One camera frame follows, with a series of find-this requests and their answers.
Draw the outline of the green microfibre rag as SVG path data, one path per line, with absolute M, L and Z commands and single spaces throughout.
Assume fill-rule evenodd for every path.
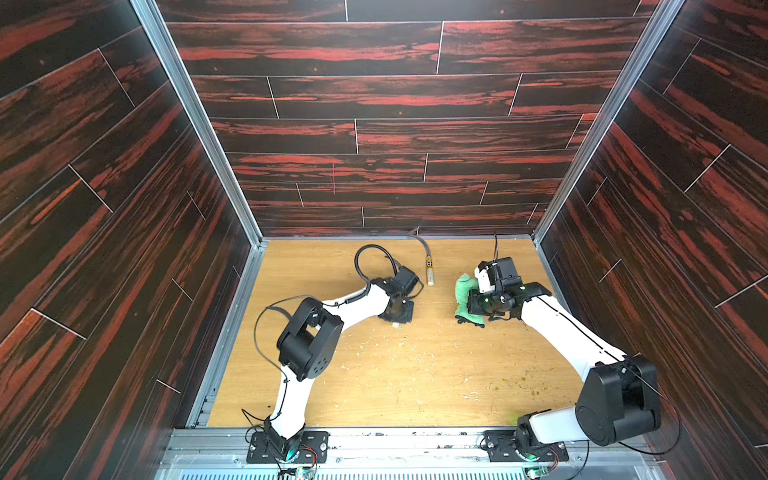
M 478 280 L 467 273 L 462 274 L 455 284 L 455 299 L 457 308 L 455 318 L 458 324 L 472 324 L 484 328 L 485 318 L 482 315 L 473 314 L 469 311 L 470 294 L 478 291 Z

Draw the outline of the sickle with yellow label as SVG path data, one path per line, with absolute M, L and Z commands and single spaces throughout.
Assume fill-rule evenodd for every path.
M 410 238 L 413 238 L 417 240 L 425 250 L 425 271 L 426 271 L 426 278 L 427 278 L 427 285 L 428 286 L 434 286 L 435 285 L 435 272 L 434 272 L 434 266 L 433 266 L 433 258 L 431 254 L 431 249 L 427 241 L 419 236 L 415 232 L 409 232 L 408 236 Z

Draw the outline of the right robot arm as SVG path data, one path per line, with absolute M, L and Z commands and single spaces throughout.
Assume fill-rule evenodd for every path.
M 564 442 L 608 446 L 660 428 L 656 366 L 592 332 L 543 285 L 524 282 L 511 258 L 482 262 L 473 274 L 462 275 L 455 298 L 458 322 L 519 320 L 547 340 L 582 381 L 573 406 L 518 418 L 511 442 L 522 459 L 549 461 L 560 457 Z

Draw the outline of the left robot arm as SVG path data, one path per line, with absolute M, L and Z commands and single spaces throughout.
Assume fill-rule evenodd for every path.
M 347 296 L 301 301 L 276 342 L 281 383 L 275 410 L 263 424 L 272 446 L 284 451 L 298 447 L 313 383 L 330 365 L 343 333 L 370 318 L 409 323 L 414 290 L 422 285 L 416 273 L 401 267 L 394 276 L 373 279 Z

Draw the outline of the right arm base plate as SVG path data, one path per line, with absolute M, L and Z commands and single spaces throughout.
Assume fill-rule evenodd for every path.
M 569 454 L 563 443 L 542 444 L 525 431 L 486 430 L 479 447 L 491 462 L 565 462 Z

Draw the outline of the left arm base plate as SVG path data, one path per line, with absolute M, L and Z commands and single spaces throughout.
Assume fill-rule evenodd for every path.
M 249 437 L 247 464 L 324 464 L 327 461 L 330 433 L 302 430 L 289 439 L 275 433 L 254 430 Z

